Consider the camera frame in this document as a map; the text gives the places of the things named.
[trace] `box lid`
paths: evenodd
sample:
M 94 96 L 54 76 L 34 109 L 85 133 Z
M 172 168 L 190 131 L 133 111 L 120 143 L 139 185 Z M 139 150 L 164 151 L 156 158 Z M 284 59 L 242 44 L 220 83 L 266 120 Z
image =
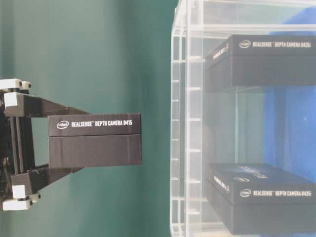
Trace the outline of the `box lid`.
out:
M 314 182 L 267 164 L 210 164 L 208 180 L 232 204 L 316 202 Z
M 48 117 L 48 136 L 141 134 L 140 114 L 61 115 Z

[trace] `metal rod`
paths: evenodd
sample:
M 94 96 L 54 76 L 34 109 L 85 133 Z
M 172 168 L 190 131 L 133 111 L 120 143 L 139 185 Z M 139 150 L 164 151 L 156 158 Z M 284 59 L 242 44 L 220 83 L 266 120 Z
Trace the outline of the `metal rod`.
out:
M 22 139 L 21 139 L 21 126 L 19 117 L 15 117 L 16 121 L 16 131 L 17 131 L 17 140 L 18 140 L 18 151 L 20 159 L 20 171 L 24 173 L 24 163 L 23 163 L 23 150 L 22 150 Z
M 12 137 L 12 148 L 13 148 L 13 162 L 14 162 L 14 174 L 19 174 L 19 161 L 16 151 L 16 129 L 15 129 L 15 117 L 10 117 L 11 124 L 11 137 Z

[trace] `teal wall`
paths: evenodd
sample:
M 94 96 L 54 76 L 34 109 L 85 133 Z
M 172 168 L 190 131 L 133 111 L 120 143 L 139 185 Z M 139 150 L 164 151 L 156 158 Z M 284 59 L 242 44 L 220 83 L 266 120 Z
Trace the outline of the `teal wall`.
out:
M 86 168 L 0 214 L 0 236 L 169 236 L 170 33 L 177 0 L 0 0 L 0 74 L 92 113 L 141 112 L 143 165 Z M 47 120 L 34 119 L 36 163 Z

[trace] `realsense depth camera d415 box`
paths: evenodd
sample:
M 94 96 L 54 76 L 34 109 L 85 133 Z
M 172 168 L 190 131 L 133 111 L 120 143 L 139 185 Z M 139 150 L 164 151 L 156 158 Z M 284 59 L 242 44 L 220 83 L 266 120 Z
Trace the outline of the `realsense depth camera d415 box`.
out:
M 141 115 L 48 117 L 51 168 L 142 163 Z
M 211 164 L 207 199 L 234 235 L 316 231 L 316 184 L 266 164 Z
M 316 84 L 316 37 L 232 35 L 205 62 L 205 91 Z

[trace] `transparent plastic container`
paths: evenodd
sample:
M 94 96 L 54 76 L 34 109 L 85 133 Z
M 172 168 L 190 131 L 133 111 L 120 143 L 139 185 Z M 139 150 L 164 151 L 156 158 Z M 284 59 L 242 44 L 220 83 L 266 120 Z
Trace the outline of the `transparent plastic container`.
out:
M 229 36 L 314 35 L 316 24 L 302 13 L 315 6 L 316 0 L 179 0 L 171 39 L 171 236 L 232 235 L 206 198 L 208 163 L 267 163 L 316 180 L 314 86 L 216 93 L 203 87 L 205 58 Z

